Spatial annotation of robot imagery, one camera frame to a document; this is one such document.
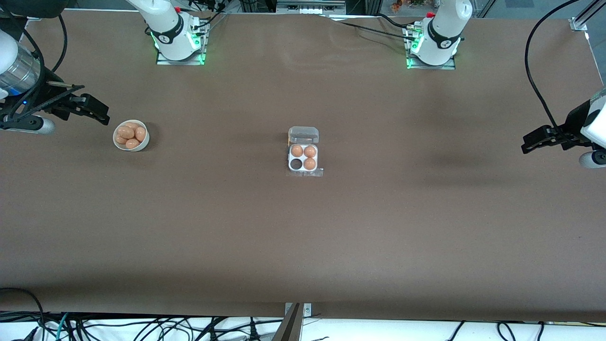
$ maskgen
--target egg carton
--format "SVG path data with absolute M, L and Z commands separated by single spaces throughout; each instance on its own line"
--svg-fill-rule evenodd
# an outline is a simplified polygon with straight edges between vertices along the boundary
M 298 147 L 301 147 L 301 150 L 303 150 L 303 154 L 297 157 L 293 155 L 293 148 L 297 149 Z M 313 157 L 308 157 L 305 155 L 305 149 L 308 147 L 311 147 L 315 150 Z M 307 160 L 313 160 L 313 168 L 307 169 L 305 167 L 305 162 Z M 318 147 L 313 144 L 292 144 L 288 148 L 288 168 L 290 169 L 293 175 L 309 177 L 323 176 L 324 169 L 318 167 Z

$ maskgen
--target metal frame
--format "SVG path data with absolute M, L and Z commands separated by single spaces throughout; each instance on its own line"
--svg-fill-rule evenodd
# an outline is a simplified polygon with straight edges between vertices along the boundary
M 383 6 L 383 0 L 365 0 L 367 15 L 378 14 Z
M 271 341 L 299 341 L 303 327 L 304 303 L 292 303 Z
M 606 6 L 606 0 L 592 0 L 577 16 L 568 20 L 570 28 L 573 31 L 587 31 L 587 21 L 604 6 Z
M 484 8 L 482 8 L 480 13 L 478 14 L 478 18 L 486 18 L 486 15 L 491 10 L 491 8 L 495 4 L 495 2 L 496 2 L 496 0 L 488 0 L 488 2 L 486 3 L 486 6 L 484 6 Z

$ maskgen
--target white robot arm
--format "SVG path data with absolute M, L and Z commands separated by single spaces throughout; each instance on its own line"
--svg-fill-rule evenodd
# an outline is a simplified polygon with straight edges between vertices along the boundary
M 103 125 L 109 123 L 108 107 L 95 97 L 74 92 L 73 86 L 41 65 L 39 59 L 10 35 L 0 30 L 0 129 L 50 134 L 55 124 L 33 115 L 46 111 L 67 121 L 70 114 L 88 116 Z
M 158 50 L 174 61 L 186 59 L 201 48 L 192 36 L 199 19 L 186 12 L 178 13 L 169 0 L 126 0 L 145 19 Z
M 591 147 L 581 155 L 585 168 L 606 167 L 606 87 L 574 110 L 558 127 L 542 126 L 524 137 L 522 152 L 560 144 L 563 150 L 575 146 Z
M 426 64 L 443 65 L 455 55 L 472 13 L 469 0 L 442 0 L 435 17 L 415 23 L 421 27 L 421 35 L 411 52 Z

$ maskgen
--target brown egg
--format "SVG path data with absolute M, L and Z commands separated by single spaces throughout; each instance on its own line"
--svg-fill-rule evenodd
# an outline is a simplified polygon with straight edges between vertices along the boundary
M 314 169 L 316 167 L 316 160 L 312 158 L 305 159 L 305 162 L 303 162 L 303 167 L 305 167 L 305 169 L 308 171 Z
M 314 156 L 316 156 L 316 148 L 314 148 L 313 146 L 305 147 L 305 156 L 309 158 L 313 158 Z
M 118 128 L 118 135 L 127 140 L 135 137 L 135 131 L 131 127 L 121 126 Z
M 130 140 L 126 141 L 126 148 L 127 149 L 133 149 L 133 148 L 135 148 L 138 145 L 139 145 L 139 141 L 137 141 L 134 138 L 131 138 Z
M 295 145 L 294 145 L 294 146 L 293 146 L 293 147 L 290 149 L 290 153 L 291 153 L 291 154 L 292 154 L 294 157 L 296 157 L 296 158 L 301 157 L 301 156 L 303 155 L 303 147 L 298 146 L 298 145 L 296 145 L 296 144 L 295 144 Z
M 140 127 L 140 125 L 134 123 L 134 122 L 126 122 L 124 123 L 125 126 L 132 128 L 133 130 L 136 130 L 138 127 Z
M 147 134 L 147 132 L 145 131 L 145 128 L 138 127 L 137 129 L 135 129 L 135 138 L 139 142 L 143 142 L 143 139 L 145 138 L 145 134 Z
M 118 142 L 118 144 L 125 144 L 126 143 L 126 139 L 121 137 L 120 135 L 116 135 L 116 142 Z

